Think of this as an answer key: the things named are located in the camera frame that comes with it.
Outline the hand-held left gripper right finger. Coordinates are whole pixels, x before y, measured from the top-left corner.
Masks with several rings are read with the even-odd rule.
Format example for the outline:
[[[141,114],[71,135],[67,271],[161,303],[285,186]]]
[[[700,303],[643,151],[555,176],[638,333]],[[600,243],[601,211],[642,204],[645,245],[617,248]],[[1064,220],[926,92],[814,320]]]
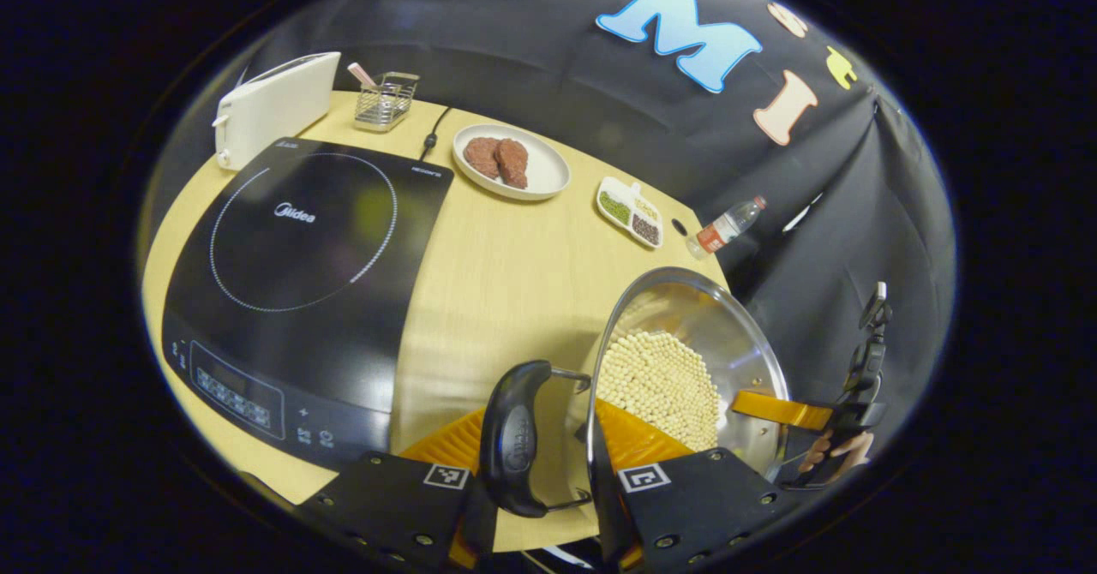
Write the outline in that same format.
[[[736,558],[800,500],[728,449],[693,451],[599,399],[590,423],[602,555],[620,573],[698,573]]]

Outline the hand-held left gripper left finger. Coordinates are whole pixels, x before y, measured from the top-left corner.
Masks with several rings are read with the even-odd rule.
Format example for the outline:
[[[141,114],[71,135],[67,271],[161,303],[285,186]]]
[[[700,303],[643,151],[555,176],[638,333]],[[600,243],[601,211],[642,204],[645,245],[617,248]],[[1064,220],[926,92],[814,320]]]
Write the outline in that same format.
[[[498,518],[479,477],[483,415],[472,410],[397,455],[367,451],[297,515],[400,571],[476,570]]]

